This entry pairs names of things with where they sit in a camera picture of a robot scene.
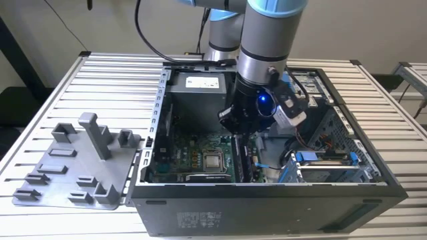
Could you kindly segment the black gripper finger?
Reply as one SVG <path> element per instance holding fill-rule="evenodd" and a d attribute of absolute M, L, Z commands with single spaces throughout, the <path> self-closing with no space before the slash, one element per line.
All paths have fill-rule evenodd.
<path fill-rule="evenodd" d="M 242 107 L 227 107 L 218 113 L 218 120 L 229 132 L 238 136 L 239 146 L 246 147 L 251 135 L 251 118 L 247 110 Z"/>

